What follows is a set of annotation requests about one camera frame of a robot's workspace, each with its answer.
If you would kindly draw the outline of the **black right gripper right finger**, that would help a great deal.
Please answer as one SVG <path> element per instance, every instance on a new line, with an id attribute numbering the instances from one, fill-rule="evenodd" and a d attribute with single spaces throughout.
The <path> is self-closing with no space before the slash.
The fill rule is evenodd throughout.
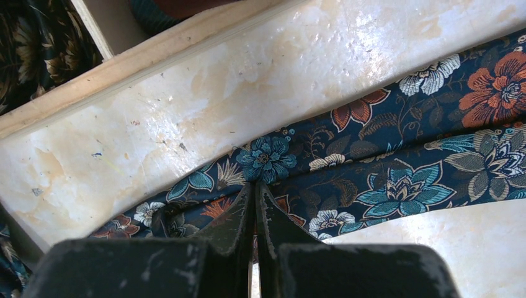
<path id="1" fill-rule="evenodd" d="M 255 186 L 262 297 L 458 297 L 445 261 L 422 245 L 329 245 Z"/>

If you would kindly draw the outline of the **navy floral tie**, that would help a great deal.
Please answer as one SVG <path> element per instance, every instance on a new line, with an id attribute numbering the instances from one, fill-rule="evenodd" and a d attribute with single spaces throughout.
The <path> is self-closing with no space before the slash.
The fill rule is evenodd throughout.
<path id="1" fill-rule="evenodd" d="M 257 182 L 320 240 L 424 212 L 523 199 L 525 31 L 237 147 L 92 236 L 189 237 Z"/>

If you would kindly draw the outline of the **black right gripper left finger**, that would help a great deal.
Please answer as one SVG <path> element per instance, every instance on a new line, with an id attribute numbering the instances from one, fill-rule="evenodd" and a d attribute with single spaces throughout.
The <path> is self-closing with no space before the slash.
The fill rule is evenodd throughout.
<path id="1" fill-rule="evenodd" d="M 24 297 L 249 297 L 254 185 L 188 238 L 66 240 L 52 247 Z"/>

